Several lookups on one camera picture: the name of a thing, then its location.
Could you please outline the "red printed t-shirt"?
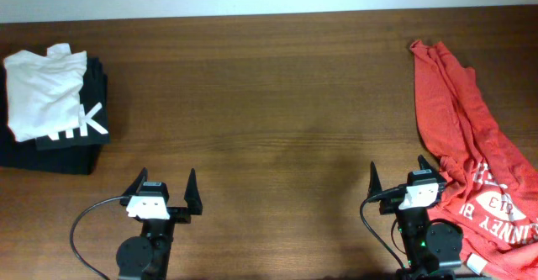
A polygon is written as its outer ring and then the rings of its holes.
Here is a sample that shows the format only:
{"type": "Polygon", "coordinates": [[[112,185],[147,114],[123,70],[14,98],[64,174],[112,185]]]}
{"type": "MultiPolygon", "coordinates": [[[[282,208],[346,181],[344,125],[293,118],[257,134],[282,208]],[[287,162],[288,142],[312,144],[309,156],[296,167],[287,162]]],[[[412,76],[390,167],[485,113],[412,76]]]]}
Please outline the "red printed t-shirt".
{"type": "Polygon", "coordinates": [[[535,279],[537,170],[500,130],[473,68],[441,42],[410,49],[419,134],[447,180],[430,214],[461,226],[461,259],[474,272],[535,279]]]}

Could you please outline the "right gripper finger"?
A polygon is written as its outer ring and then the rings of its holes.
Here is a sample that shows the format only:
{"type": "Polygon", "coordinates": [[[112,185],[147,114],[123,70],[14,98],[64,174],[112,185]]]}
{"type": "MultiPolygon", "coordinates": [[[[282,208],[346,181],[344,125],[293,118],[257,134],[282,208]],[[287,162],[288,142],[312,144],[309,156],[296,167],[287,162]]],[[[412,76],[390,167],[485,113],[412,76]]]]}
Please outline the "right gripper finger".
{"type": "Polygon", "coordinates": [[[419,170],[416,172],[417,175],[428,175],[431,177],[438,177],[439,172],[422,156],[418,156],[419,170]]]}
{"type": "Polygon", "coordinates": [[[374,198],[382,192],[382,185],[377,173],[377,168],[374,161],[370,162],[370,181],[368,187],[368,198],[374,198]]]}

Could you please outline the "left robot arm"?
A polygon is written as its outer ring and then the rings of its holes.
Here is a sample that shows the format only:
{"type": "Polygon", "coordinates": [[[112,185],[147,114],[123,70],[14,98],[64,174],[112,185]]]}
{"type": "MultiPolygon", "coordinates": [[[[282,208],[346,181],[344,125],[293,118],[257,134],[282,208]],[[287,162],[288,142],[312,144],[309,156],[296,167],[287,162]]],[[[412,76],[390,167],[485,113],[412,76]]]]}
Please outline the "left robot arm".
{"type": "Polygon", "coordinates": [[[148,175],[148,170],[142,169],[120,199],[128,216],[139,221],[142,228],[117,250],[119,280],[165,279],[175,226],[187,225],[194,215],[203,213],[194,170],[190,171],[183,196],[185,207],[169,207],[167,185],[150,182],[148,175]]]}

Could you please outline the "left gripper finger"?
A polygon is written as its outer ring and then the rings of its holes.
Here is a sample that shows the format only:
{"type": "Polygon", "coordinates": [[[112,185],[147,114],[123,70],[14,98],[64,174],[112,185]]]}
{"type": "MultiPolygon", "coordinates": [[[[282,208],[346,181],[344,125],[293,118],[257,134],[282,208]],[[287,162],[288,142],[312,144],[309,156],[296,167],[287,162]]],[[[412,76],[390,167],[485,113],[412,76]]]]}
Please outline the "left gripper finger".
{"type": "Polygon", "coordinates": [[[139,192],[141,186],[147,181],[148,170],[143,167],[137,178],[127,187],[123,193],[124,197],[132,197],[139,192]]]}
{"type": "Polygon", "coordinates": [[[189,178],[187,180],[184,200],[187,203],[187,209],[189,214],[203,213],[203,203],[198,191],[197,177],[194,168],[191,169],[189,178]]]}

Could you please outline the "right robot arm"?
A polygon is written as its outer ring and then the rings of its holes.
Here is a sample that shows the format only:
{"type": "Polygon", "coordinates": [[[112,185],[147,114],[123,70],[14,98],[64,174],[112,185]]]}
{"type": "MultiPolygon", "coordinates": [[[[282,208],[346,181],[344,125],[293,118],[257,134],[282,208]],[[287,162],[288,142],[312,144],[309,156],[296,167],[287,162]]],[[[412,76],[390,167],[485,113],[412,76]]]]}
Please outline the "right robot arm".
{"type": "Polygon", "coordinates": [[[368,203],[378,203],[381,215],[395,216],[393,226],[402,238],[407,264],[397,258],[397,279],[454,279],[454,271],[462,265],[463,231],[447,219],[432,219],[434,208],[446,190],[447,181],[423,157],[418,157],[419,170],[408,174],[407,182],[384,190],[375,164],[370,164],[367,198],[360,207],[360,216],[368,230],[372,227],[364,216],[368,203]]]}

